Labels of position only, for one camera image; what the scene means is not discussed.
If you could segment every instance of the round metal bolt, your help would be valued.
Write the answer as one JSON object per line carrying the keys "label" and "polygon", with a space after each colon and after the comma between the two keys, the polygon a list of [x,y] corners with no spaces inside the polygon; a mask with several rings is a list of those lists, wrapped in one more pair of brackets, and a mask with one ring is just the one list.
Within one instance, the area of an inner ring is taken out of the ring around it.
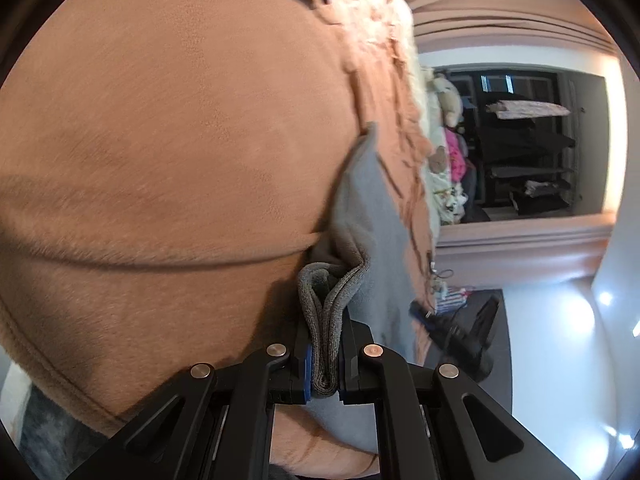
{"label": "round metal bolt", "polygon": [[447,379],[455,379],[460,373],[456,366],[450,364],[443,364],[438,370],[440,371],[440,375]]}
{"label": "round metal bolt", "polygon": [[274,343],[267,346],[267,354],[271,357],[280,357],[287,353],[287,347],[280,343]]}
{"label": "round metal bolt", "polygon": [[380,357],[384,349],[380,345],[367,345],[364,347],[365,355],[369,357]]}
{"label": "round metal bolt", "polygon": [[211,367],[204,363],[191,367],[191,377],[194,379],[204,379],[211,373]]}

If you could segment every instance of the gray towel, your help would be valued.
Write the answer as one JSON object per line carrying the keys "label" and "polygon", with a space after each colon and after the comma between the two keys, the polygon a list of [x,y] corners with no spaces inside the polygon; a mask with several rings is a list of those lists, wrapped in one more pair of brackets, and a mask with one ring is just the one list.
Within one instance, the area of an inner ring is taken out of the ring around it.
{"label": "gray towel", "polygon": [[409,362],[415,359],[409,315],[415,293],[404,263],[409,234],[386,190],[375,126],[369,131],[340,179],[327,236],[312,251],[314,263],[300,271],[298,293],[313,347],[315,398],[307,409],[339,440],[375,452],[372,407],[322,398],[338,387],[338,345],[347,306],[351,319],[369,325],[376,343]]}

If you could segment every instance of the pink cloth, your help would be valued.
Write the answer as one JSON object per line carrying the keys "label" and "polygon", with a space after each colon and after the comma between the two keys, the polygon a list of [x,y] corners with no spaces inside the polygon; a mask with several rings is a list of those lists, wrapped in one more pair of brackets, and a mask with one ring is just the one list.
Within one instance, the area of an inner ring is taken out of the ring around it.
{"label": "pink cloth", "polygon": [[447,137],[447,147],[449,148],[451,179],[453,182],[460,182],[460,180],[462,180],[462,177],[465,176],[466,173],[465,157],[460,151],[460,145],[458,144],[456,133],[452,132],[448,128],[445,128],[445,135]]}

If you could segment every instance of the stuffed animal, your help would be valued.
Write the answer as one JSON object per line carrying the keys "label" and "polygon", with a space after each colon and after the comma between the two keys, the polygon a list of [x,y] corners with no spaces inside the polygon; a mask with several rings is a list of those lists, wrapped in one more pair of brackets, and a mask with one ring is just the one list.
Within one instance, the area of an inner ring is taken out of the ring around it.
{"label": "stuffed animal", "polygon": [[433,87],[438,93],[442,121],[446,127],[454,129],[462,117],[462,99],[458,89],[442,74],[438,74],[433,79]]}

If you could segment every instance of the curtain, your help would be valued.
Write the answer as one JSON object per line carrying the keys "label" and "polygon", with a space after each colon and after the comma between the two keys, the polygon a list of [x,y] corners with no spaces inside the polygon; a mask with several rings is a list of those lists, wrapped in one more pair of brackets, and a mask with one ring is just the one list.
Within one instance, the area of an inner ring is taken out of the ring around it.
{"label": "curtain", "polygon": [[616,54],[580,0],[406,0],[420,52],[460,46],[572,46]]}
{"label": "curtain", "polygon": [[443,226],[436,269],[453,272],[449,285],[479,288],[593,276],[615,222],[597,214]]}

